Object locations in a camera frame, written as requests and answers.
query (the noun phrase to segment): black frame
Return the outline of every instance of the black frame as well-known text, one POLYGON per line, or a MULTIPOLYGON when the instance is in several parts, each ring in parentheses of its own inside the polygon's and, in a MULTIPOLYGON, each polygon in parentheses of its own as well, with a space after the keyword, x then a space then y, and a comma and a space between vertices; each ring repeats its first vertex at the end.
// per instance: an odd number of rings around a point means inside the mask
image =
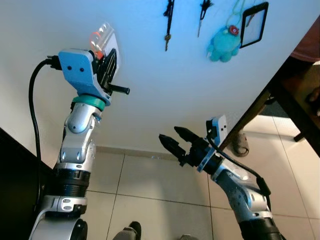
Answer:
POLYGON ((267 18, 268 7, 269 7, 269 3, 266 1, 266 2, 263 2, 263 3, 259 4, 259 5, 253 6, 253 7, 249 8, 249 9, 247 9, 247 10, 245 10, 243 12, 243 15, 242 15, 242 26, 241 26, 241 46, 240 46, 240 48, 244 48, 244 47, 247 47, 247 46, 249 46, 251 44, 255 44, 255 43, 259 42, 262 39, 262 35, 264 33, 264 28, 265 28, 265 23, 266 23, 266 18, 267 18), (248 44, 242 45, 242 42, 243 42, 243 39, 244 39, 244 34, 245 34, 246 17, 248 17, 248 16, 250 16, 252 14, 256 14, 258 12, 261 12, 262 10, 265 10, 265 11, 264 11, 261 30, 260 30, 260 37, 255 41, 252 41, 252 42, 250 42, 248 44))

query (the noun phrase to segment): black cable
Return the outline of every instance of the black cable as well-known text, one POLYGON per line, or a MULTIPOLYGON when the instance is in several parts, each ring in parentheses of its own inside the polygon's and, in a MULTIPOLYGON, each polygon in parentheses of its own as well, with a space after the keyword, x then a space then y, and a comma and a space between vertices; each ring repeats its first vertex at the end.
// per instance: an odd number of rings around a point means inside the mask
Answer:
POLYGON ((38 129, 38 123, 36 119, 35 106, 34 106, 34 85, 35 85, 36 76, 39 73, 40 69, 43 66, 49 65, 51 63, 52 63, 51 59, 46 59, 40 62, 38 66, 36 66, 36 68, 34 69, 29 82, 29 91, 28 91, 29 108, 30 108, 30 114, 31 114, 31 119, 33 123, 33 128, 34 128, 35 148, 36 148, 36 158, 37 158, 37 197, 35 201, 34 210, 36 209, 36 206, 40 202, 40 193, 41 193, 41 179, 40 179, 41 149, 40 149, 39 129, 38 129))
POLYGON ((232 157, 230 157, 228 154, 226 154, 225 152, 223 152, 217 145, 215 145, 215 143, 212 141, 211 135, 208 134, 206 136, 208 142, 210 143, 210 145, 224 158, 228 159, 230 162, 232 162, 233 164, 237 165, 240 168, 243 168, 244 170, 248 171, 249 173, 253 174, 256 177, 256 183, 258 184, 261 192, 263 195, 265 195, 266 198, 266 203, 267 206, 269 207, 269 210, 271 212, 271 201, 270 201, 270 197, 269 195, 271 194, 271 191, 269 190, 265 180, 254 170, 252 170, 251 168, 247 167, 246 165, 243 165, 242 163, 238 162, 237 160, 233 159, 232 157))

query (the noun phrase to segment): blue plush toy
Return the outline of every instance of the blue plush toy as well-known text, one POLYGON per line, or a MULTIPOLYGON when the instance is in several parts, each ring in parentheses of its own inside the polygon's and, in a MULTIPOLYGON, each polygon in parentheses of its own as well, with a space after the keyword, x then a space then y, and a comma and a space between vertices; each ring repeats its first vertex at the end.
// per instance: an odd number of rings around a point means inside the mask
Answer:
POLYGON ((213 61, 228 62, 232 56, 238 54, 241 46, 239 29, 231 25, 222 28, 212 39, 207 48, 207 57, 213 61))

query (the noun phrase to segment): cable connector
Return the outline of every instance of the cable connector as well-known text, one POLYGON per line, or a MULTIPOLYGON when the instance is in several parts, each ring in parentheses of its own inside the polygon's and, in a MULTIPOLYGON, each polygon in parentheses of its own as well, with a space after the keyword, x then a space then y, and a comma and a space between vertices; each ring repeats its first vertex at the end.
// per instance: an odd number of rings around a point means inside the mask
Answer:
POLYGON ((56 69, 56 70, 62 70, 61 64, 60 64, 60 60, 59 57, 57 55, 54 56, 47 56, 47 58, 50 60, 50 67, 52 69, 56 69))

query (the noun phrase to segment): beige floor tile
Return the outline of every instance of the beige floor tile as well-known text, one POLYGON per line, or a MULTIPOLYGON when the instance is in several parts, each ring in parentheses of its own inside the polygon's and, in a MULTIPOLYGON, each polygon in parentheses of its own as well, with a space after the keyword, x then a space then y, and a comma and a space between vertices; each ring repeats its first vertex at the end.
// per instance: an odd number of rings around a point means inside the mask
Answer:
POLYGON ((200 240, 212 240, 210 208, 177 202, 117 195, 107 240, 138 221, 142 240, 178 240, 191 234, 200 240))
POLYGON ((124 154, 97 152, 90 175, 89 190, 115 194, 124 154))
POLYGON ((242 240, 241 230, 232 210, 211 208, 214 240, 242 240))
POLYGON ((118 194, 210 206, 207 174, 174 160, 125 156, 118 194))
POLYGON ((106 240, 116 195, 88 191, 86 196, 88 207, 81 218, 88 224, 87 240, 106 240))
POLYGON ((307 140, 295 142, 299 133, 291 119, 274 117, 309 218, 320 219, 320 158, 307 140))
POLYGON ((320 219, 310 218, 311 227, 316 240, 320 240, 320 219))
MULTIPOLYGON (((250 152, 246 157, 226 153, 260 174, 271 190, 274 214, 307 217, 286 152, 272 117, 257 116, 244 129, 250 152)), ((209 182, 212 207, 230 208, 225 193, 215 182, 209 182)))
POLYGON ((273 219, 280 233, 287 240, 315 239, 308 218, 275 215, 273 219))
MULTIPOLYGON (((232 210, 211 208, 214 240, 242 240, 241 230, 232 210)), ((273 216, 280 233, 287 240, 313 240, 308 218, 273 216)))

